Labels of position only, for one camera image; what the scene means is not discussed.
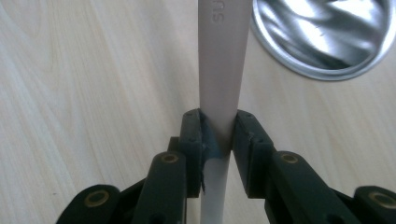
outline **light wood surface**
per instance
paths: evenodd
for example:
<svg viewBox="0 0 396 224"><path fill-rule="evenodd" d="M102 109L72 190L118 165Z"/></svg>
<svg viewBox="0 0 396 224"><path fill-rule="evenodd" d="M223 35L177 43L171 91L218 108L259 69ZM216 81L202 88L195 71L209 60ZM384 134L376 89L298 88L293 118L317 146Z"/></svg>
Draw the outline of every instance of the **light wood surface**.
<svg viewBox="0 0 396 224"><path fill-rule="evenodd" d="M196 1L0 1L0 223L54 223L81 190L145 177L199 105L197 46ZM363 76L321 82L250 33L239 107L331 187L396 191L395 62L393 46ZM267 223L233 159L224 216Z"/></svg>

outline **white plastic stick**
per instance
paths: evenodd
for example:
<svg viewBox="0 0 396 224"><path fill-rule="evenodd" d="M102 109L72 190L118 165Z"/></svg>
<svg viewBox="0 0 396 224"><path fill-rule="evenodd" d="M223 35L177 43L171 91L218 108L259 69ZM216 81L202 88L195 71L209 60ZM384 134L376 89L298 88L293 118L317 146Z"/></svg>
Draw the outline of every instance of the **white plastic stick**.
<svg viewBox="0 0 396 224"><path fill-rule="evenodd" d="M251 10L252 0L198 2L200 107L219 145L214 154L220 155L205 162L201 224L222 223Z"/></svg>

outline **black plastic part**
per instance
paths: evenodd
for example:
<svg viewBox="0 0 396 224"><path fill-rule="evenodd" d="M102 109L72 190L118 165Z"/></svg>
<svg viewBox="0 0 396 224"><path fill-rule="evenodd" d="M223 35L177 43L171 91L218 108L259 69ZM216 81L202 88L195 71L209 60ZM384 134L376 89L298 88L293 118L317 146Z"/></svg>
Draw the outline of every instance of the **black plastic part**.
<svg viewBox="0 0 396 224"><path fill-rule="evenodd" d="M120 224L131 223L131 220L134 217L134 210L136 208L137 201L139 200L140 193L142 192L142 188L145 185L145 181L146 178L140 180L120 193L119 212L116 214L116 216L119 217L117 219L120 220Z"/></svg>
<svg viewBox="0 0 396 224"><path fill-rule="evenodd" d="M199 109L193 109L183 115L177 150L187 160L187 196L197 198L201 189L203 151Z"/></svg>
<svg viewBox="0 0 396 224"><path fill-rule="evenodd" d="M370 219L371 223L378 224L396 223L396 194L394 192L376 186L360 187L356 189L353 201L363 215L361 219Z"/></svg>
<svg viewBox="0 0 396 224"><path fill-rule="evenodd" d="M181 153L168 151L155 156L132 224L185 223L186 182L186 158Z"/></svg>
<svg viewBox="0 0 396 224"><path fill-rule="evenodd" d="M233 154L249 198L265 198L264 185L274 144L256 118L239 110L233 134Z"/></svg>
<svg viewBox="0 0 396 224"><path fill-rule="evenodd" d="M168 151L178 151L179 137L171 137L168 144Z"/></svg>
<svg viewBox="0 0 396 224"><path fill-rule="evenodd" d="M271 224L290 224L293 223L288 208L283 202L279 195L279 192L275 188L274 183L271 180L266 182L266 194L265 198L265 213Z"/></svg>
<svg viewBox="0 0 396 224"><path fill-rule="evenodd" d="M335 189L333 189L334 193L337 197L343 202L343 204L351 211L355 217L361 222L361 224L371 224L371 223L378 223L373 218L372 214L368 213L367 211L361 209L361 206L356 203L354 198L351 198Z"/></svg>
<svg viewBox="0 0 396 224"><path fill-rule="evenodd" d="M269 173L293 223L360 223L303 157L277 152Z"/></svg>
<svg viewBox="0 0 396 224"><path fill-rule="evenodd" d="M120 191L109 185L95 185L84 189L64 209L58 224L120 223L116 213Z"/></svg>

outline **reflective surface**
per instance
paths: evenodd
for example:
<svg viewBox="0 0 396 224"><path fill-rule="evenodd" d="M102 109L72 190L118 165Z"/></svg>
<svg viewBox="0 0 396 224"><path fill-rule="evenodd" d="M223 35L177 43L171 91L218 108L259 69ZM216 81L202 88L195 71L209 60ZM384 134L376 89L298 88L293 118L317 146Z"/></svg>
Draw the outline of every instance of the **reflective surface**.
<svg viewBox="0 0 396 224"><path fill-rule="evenodd" d="M288 68L322 80L373 67L395 36L393 0L253 0L253 28Z"/></svg>

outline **wood grain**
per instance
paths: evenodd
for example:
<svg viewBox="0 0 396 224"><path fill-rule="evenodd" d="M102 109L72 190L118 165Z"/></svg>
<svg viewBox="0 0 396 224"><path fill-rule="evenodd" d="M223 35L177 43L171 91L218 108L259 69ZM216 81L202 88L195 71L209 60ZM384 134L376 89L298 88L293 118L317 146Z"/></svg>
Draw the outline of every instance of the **wood grain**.
<svg viewBox="0 0 396 224"><path fill-rule="evenodd" d="M198 107L197 50L195 2L1 1L0 223L54 223L88 186L143 178ZM249 34L240 108L333 188L396 191L395 62L393 46L361 77L315 81ZM232 159L225 223L264 219Z"/></svg>

